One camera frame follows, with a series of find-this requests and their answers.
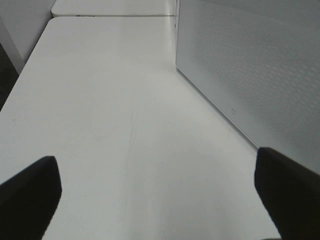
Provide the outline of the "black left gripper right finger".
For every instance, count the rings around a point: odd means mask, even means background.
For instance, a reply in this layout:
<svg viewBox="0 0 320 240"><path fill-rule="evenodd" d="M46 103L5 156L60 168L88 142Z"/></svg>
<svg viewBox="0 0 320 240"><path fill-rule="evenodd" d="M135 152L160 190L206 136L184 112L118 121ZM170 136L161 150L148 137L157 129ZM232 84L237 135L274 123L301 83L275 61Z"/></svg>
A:
<svg viewBox="0 0 320 240"><path fill-rule="evenodd" d="M318 174L270 147L260 147L254 187L281 239L320 238Z"/></svg>

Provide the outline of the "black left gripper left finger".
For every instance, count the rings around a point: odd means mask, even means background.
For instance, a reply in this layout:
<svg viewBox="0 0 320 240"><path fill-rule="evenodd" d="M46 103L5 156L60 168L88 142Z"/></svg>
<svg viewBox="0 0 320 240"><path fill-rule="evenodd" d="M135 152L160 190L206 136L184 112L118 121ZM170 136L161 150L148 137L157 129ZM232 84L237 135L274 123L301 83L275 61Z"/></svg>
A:
<svg viewBox="0 0 320 240"><path fill-rule="evenodd" d="M40 240L58 207L62 184L57 160L45 156L0 185L0 238Z"/></svg>

